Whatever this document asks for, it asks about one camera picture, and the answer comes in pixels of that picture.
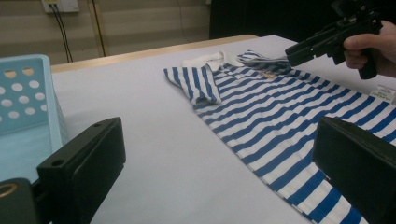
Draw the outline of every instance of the finger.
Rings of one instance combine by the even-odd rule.
[[[361,69],[364,67],[364,63],[351,63],[351,62],[346,62],[346,66],[348,68],[352,69]]]
[[[389,48],[387,37],[382,35],[353,35],[344,41],[346,49],[380,49],[386,50]]]
[[[344,54],[346,55],[346,57],[357,57],[357,56],[361,56],[362,53],[363,53],[363,50],[361,50],[361,49],[348,49],[348,50],[344,51]]]

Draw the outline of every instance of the wall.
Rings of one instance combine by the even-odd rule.
[[[78,13],[62,14],[74,61],[208,39],[205,0],[78,0],[78,5]],[[0,33],[0,57],[42,53],[51,64],[67,63],[58,23],[40,0],[0,0]]]

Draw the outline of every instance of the clothing label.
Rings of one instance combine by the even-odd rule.
[[[396,90],[384,86],[378,86],[377,90],[372,91],[370,95],[391,104],[395,99]]]
[[[385,102],[392,103],[395,96],[388,91],[383,90],[375,90],[370,93],[371,96],[374,96],[377,99],[381,99]]]

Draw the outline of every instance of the power outlet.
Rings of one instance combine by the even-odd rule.
[[[78,0],[41,0],[44,10],[47,13],[52,13],[50,5],[56,5],[59,12],[78,12]]]

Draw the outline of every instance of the cable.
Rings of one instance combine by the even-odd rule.
[[[178,5],[178,14],[180,16],[180,26],[181,26],[181,32],[183,33],[183,37],[184,39],[190,43],[191,41],[186,37],[186,34],[184,34],[184,27],[183,27],[183,17],[181,16],[181,6],[180,3],[178,2],[178,0],[176,0],[176,3]]]
[[[106,57],[105,43],[104,43],[104,40],[103,40],[102,30],[101,30],[101,28],[100,28],[101,26],[100,26],[100,22],[99,22],[99,18],[98,18],[98,13],[97,13],[97,11],[96,11],[96,4],[95,4],[95,1],[94,1],[94,0],[92,0],[92,5],[93,5],[93,12],[94,12],[94,14],[95,14],[96,26],[97,26],[98,32],[99,32],[99,40],[100,40],[100,44],[101,44],[101,46],[102,46],[103,56]]]
[[[69,44],[67,41],[66,30],[64,29],[64,22],[62,21],[61,14],[59,13],[58,6],[56,4],[49,4],[49,7],[52,9],[53,15],[58,22],[59,28],[61,29],[62,39],[64,40],[64,50],[66,52],[67,62],[73,62],[72,53],[70,52]]]
[[[62,29],[63,29],[63,32],[64,32],[64,43],[65,43],[66,48],[67,48],[66,53],[68,52],[68,55],[70,56],[70,61],[73,62],[72,53],[70,52],[69,44],[68,44],[68,41],[67,41],[66,29],[64,29],[64,22],[62,21],[61,13],[59,13],[58,5],[55,5],[55,11],[58,14],[59,21],[61,22]]]

